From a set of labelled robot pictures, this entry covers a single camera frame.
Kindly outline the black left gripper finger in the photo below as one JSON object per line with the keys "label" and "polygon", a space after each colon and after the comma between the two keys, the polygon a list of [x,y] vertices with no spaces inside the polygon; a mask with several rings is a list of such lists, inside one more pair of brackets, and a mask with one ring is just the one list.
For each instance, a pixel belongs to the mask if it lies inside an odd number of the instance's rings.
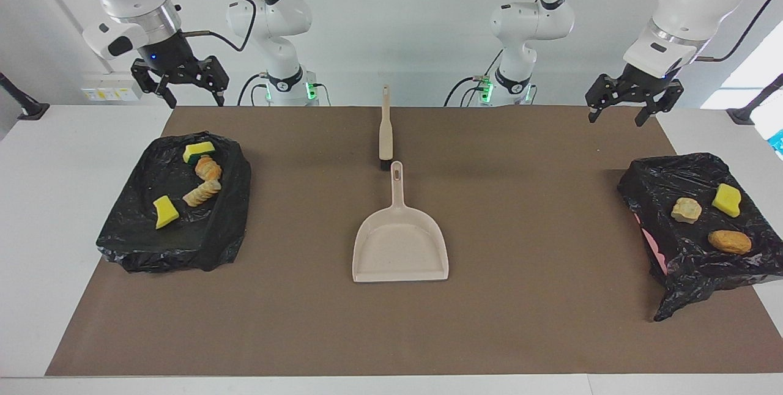
{"label": "black left gripper finger", "polygon": [[644,102],[644,107],[640,109],[634,119],[637,127],[643,127],[646,121],[657,113],[669,113],[676,105],[682,92],[683,86],[681,84],[669,84],[658,99],[655,99],[655,96],[650,91],[644,91],[641,94],[641,101]]}
{"label": "black left gripper finger", "polygon": [[615,81],[610,76],[599,76],[585,93],[585,102],[590,108],[590,123],[598,121],[604,108],[614,105]]}

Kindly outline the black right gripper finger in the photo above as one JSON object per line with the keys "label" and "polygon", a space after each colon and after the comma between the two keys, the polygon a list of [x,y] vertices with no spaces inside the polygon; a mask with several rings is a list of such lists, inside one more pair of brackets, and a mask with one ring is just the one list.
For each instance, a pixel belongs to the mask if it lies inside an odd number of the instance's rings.
{"label": "black right gripper finger", "polygon": [[177,99],[171,89],[168,88],[169,75],[164,73],[159,82],[155,81],[150,73],[153,72],[150,66],[143,59],[135,59],[131,65],[131,74],[135,82],[139,85],[145,94],[154,94],[164,100],[168,108],[174,109],[177,106]]}
{"label": "black right gripper finger", "polygon": [[199,61],[199,86],[209,91],[218,107],[225,105],[224,91],[229,85],[229,75],[215,56]]}

